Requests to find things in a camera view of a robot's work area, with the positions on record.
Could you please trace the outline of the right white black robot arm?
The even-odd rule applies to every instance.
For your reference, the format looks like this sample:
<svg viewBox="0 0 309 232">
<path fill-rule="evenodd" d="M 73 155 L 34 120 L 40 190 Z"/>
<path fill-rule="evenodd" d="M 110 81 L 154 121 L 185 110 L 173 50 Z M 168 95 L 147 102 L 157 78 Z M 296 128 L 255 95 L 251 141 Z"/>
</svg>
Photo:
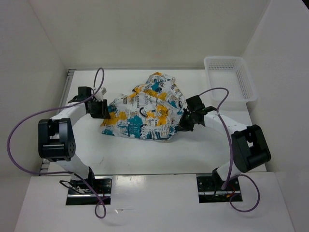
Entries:
<svg viewBox="0 0 309 232">
<path fill-rule="evenodd" d="M 226 135 L 230 160 L 212 171 L 212 186 L 223 190 L 234 177 L 271 160 L 271 153 L 260 126 L 245 125 L 220 114 L 213 106 L 206 107 L 198 95 L 186 100 L 187 108 L 177 126 L 178 131 L 193 131 L 199 124 Z"/>
</svg>

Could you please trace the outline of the white teal yellow patterned shorts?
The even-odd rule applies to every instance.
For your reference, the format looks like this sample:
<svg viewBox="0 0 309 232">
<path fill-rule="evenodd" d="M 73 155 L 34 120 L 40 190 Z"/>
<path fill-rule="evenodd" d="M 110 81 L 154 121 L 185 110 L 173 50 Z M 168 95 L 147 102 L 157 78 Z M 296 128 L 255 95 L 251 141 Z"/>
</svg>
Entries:
<svg viewBox="0 0 309 232">
<path fill-rule="evenodd" d="M 108 106 L 110 118 L 100 128 L 110 136 L 167 141 L 176 134 L 186 108 L 176 79 L 156 72 L 130 95 L 115 98 Z"/>
</svg>

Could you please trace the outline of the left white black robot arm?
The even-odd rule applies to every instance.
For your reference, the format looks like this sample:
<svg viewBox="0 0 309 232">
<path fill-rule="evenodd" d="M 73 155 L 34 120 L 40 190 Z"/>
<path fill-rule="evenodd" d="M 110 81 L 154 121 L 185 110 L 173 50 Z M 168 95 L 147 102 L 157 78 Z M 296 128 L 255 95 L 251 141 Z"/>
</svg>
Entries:
<svg viewBox="0 0 309 232">
<path fill-rule="evenodd" d="M 76 153 L 73 126 L 85 115 L 94 119 L 110 119 L 106 88 L 99 90 L 91 87 L 79 87 L 65 108 L 50 119 L 42 119 L 38 124 L 39 155 L 49 162 L 57 163 L 72 177 L 73 186 L 85 193 L 98 188 L 94 172 L 85 165 Z"/>
</svg>

